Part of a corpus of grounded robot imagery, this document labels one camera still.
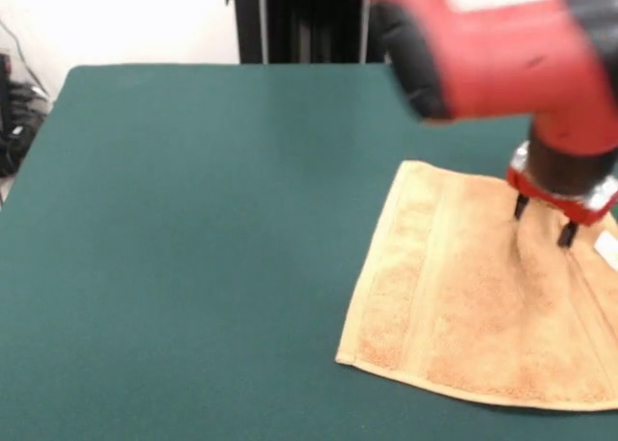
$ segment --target white wall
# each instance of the white wall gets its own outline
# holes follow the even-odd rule
[[[460,9],[525,0],[452,0]],[[237,63],[234,4],[224,0],[0,0],[32,69],[56,96],[75,65]],[[9,41],[0,31],[0,47]]]

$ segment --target red plastic housing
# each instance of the red plastic housing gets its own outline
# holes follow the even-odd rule
[[[618,109],[589,35],[565,0],[458,13],[446,0],[396,2],[422,25],[456,118],[534,113],[553,149],[596,155],[618,147]]]

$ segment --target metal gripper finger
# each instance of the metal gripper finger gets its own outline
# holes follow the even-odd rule
[[[576,238],[578,228],[579,224],[577,222],[569,221],[569,223],[562,228],[562,232],[558,238],[558,246],[560,248],[571,248],[573,240]]]
[[[525,207],[528,206],[528,203],[530,202],[530,198],[526,197],[525,195],[518,195],[518,200],[515,203],[515,218],[519,221],[521,219],[521,215],[523,214],[523,211],[525,210]]]

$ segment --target black metal frame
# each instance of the black metal frame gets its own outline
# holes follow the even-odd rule
[[[235,0],[235,4],[240,62],[263,63],[260,0]],[[305,26],[311,40],[311,63],[359,63],[362,6],[363,0],[267,0],[267,61],[301,61],[298,48],[303,19],[308,21]],[[323,9],[329,9],[327,24],[323,23]],[[371,24],[366,61],[384,61],[379,38]]]
[[[234,2],[240,62],[243,64],[263,63],[260,0],[234,0]]]

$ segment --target green felt surface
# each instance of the green felt surface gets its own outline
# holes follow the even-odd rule
[[[74,70],[0,217],[0,439],[604,441],[334,363],[399,163],[503,176],[385,67]]]

